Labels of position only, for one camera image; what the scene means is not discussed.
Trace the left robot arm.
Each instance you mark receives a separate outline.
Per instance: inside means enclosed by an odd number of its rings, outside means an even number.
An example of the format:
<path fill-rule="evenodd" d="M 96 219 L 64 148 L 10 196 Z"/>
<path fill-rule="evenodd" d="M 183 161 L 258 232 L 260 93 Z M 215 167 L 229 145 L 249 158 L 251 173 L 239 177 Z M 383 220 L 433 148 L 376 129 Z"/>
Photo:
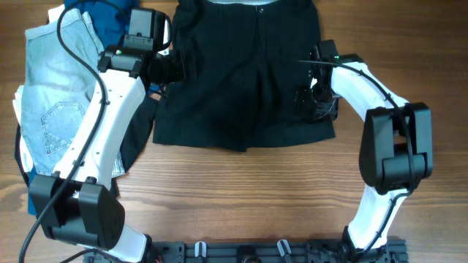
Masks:
<path fill-rule="evenodd" d="M 51 175 L 37 175 L 29 185 L 37 212 L 33 230 L 115 262 L 160 262 L 151 238 L 126 223 L 110 190 L 112 170 L 151 84 L 181 81 L 186 71 L 180 53 L 167 54 L 168 15 L 136 8 L 128 19 L 122 43 L 106 47 L 91 70 L 96 88 L 72 144 Z"/>

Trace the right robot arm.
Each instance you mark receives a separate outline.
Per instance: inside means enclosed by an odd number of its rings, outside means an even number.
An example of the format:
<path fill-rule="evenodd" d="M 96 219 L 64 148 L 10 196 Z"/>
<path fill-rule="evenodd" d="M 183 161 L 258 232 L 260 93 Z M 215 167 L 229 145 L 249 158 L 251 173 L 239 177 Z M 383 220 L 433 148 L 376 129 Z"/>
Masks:
<path fill-rule="evenodd" d="M 314 106 L 313 119 L 335 119 L 344 99 L 364 122 L 358 166 L 365 188 L 337 256 L 340 262 L 381 259 L 398 209 L 432 173 L 431 111 L 386 88 L 358 55 L 339 55 L 332 39 L 318 42 L 305 62 L 314 69 L 300 104 Z"/>

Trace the black shorts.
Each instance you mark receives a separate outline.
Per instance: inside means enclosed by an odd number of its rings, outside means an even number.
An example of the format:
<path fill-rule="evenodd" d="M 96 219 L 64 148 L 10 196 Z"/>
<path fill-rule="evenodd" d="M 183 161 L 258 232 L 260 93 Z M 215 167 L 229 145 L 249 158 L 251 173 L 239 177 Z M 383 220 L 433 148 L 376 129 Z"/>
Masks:
<path fill-rule="evenodd" d="M 184 55 L 187 77 L 168 86 L 153 141 L 244 152 L 333 138 L 332 120 L 310 90 L 309 59 L 319 41 L 310 0 L 180 1 L 173 47 Z"/>

